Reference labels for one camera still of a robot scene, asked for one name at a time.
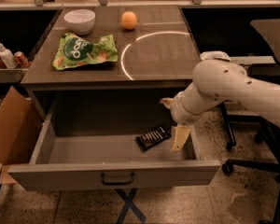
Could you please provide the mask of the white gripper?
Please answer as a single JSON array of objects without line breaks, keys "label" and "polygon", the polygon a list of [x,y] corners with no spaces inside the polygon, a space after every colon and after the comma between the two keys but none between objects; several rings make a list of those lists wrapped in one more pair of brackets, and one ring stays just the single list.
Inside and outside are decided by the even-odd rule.
[{"label": "white gripper", "polygon": [[178,152],[186,144],[190,127],[201,116],[190,113],[182,104],[182,92],[179,92],[173,99],[170,97],[161,98],[160,103],[167,109],[170,109],[173,120],[178,124],[172,127],[171,136],[172,144],[171,151]]}]

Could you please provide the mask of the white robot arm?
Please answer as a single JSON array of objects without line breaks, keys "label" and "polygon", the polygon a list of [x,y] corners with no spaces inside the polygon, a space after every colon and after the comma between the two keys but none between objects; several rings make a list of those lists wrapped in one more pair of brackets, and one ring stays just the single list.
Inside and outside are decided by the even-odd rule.
[{"label": "white robot arm", "polygon": [[237,63],[218,59],[199,62],[193,69],[192,82],[173,98],[161,103],[176,123],[171,150],[183,148],[190,126],[210,108],[235,101],[246,109],[280,127],[280,85],[249,77]]}]

